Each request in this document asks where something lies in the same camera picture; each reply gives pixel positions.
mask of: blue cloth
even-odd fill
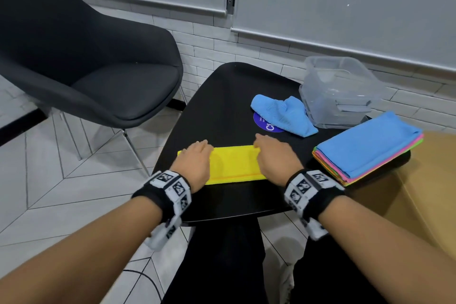
[[[349,178],[382,163],[416,140],[423,131],[400,120],[393,112],[345,130],[316,148]]]
[[[304,104],[294,96],[282,101],[256,95],[250,107],[268,123],[290,133],[307,137],[318,132],[307,117]]]

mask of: chair backrest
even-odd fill
[[[82,0],[0,0],[0,52],[66,85],[105,64]]]

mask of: transparent plastic bin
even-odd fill
[[[360,124],[385,86],[359,60],[307,57],[307,76],[299,87],[307,116],[317,128],[348,129]]]

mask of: purple sticker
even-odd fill
[[[265,121],[265,119],[263,117],[260,117],[260,115],[257,112],[254,113],[254,121],[260,128],[262,128],[266,131],[271,131],[272,133],[283,132],[283,130],[281,128],[278,128],[278,127],[268,123],[267,121]]]

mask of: shoe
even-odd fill
[[[280,276],[280,287],[279,287],[279,303],[289,304],[291,297],[291,290],[295,287],[295,280],[293,278],[293,269],[295,265],[287,266],[282,275]]]

